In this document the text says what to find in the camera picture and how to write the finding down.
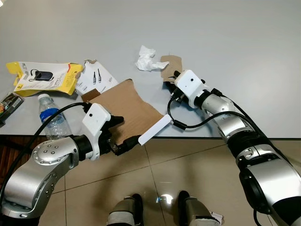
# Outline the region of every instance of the white tissue paper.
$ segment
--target white tissue paper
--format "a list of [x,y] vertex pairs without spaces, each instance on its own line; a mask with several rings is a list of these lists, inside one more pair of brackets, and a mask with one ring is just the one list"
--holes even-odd
[[152,57],[155,55],[155,50],[141,46],[139,51],[139,58],[136,62],[137,68],[141,71],[151,71],[154,69],[164,69],[169,62],[156,62],[153,63]]

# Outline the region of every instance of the white plastic strip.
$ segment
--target white plastic strip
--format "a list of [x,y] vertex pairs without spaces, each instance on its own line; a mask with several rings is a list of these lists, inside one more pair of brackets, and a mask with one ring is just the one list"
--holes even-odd
[[138,142],[144,145],[148,142],[154,135],[156,135],[160,130],[162,130],[167,124],[169,124],[171,118],[168,114],[164,115],[155,125],[153,125],[148,131],[143,133],[139,138]]

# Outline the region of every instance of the torn cardboard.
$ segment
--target torn cardboard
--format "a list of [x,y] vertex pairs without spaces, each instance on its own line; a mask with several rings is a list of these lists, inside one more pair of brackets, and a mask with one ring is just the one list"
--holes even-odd
[[168,55],[162,56],[161,62],[169,61],[169,65],[161,72],[161,77],[163,78],[163,82],[169,81],[174,82],[174,71],[182,72],[182,59],[179,56]]
[[131,79],[89,101],[101,104],[112,115],[124,117],[122,124],[110,129],[112,139],[118,145],[129,137],[142,135],[163,117],[154,107],[139,97]]

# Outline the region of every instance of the floor tile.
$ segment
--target floor tile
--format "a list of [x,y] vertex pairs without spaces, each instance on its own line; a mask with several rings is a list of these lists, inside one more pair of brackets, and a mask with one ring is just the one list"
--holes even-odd
[[272,142],[301,174],[301,140],[274,140]]
[[150,164],[224,145],[219,139],[151,139],[145,144]]
[[112,177],[121,173],[136,170],[149,165],[144,146],[135,146],[123,155],[108,153],[98,160],[84,160],[70,170],[66,176],[66,189],[88,184],[100,179]]
[[63,176],[61,179],[59,179],[59,181],[55,185],[55,189],[54,189],[53,193],[61,192],[64,190],[65,190],[65,176]]
[[66,226],[65,191],[52,194],[39,226]]
[[[254,226],[249,206],[230,151],[226,146],[184,156],[151,166],[158,194],[172,196],[174,203],[181,190],[197,197],[210,211],[224,216],[224,226]],[[161,201],[166,225],[173,226],[175,209],[168,198]],[[267,216],[259,215],[262,225],[271,225]]]
[[143,199],[144,225],[165,225],[150,167],[66,190],[67,225],[106,225],[113,207],[134,193]]

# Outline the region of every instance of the product image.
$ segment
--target product image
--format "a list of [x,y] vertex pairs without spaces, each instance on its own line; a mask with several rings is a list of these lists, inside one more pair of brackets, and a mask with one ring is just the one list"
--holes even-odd
[[98,70],[98,83],[101,83],[102,82],[102,77],[100,76],[99,68],[97,70]]
[[29,79],[28,81],[51,81],[53,80],[53,74],[51,72],[40,72],[36,69],[32,69],[30,71],[30,75],[32,76],[32,71],[35,71],[35,76],[33,79]]
[[94,72],[94,76],[93,76],[93,85],[96,84],[96,76],[95,76],[95,72]]

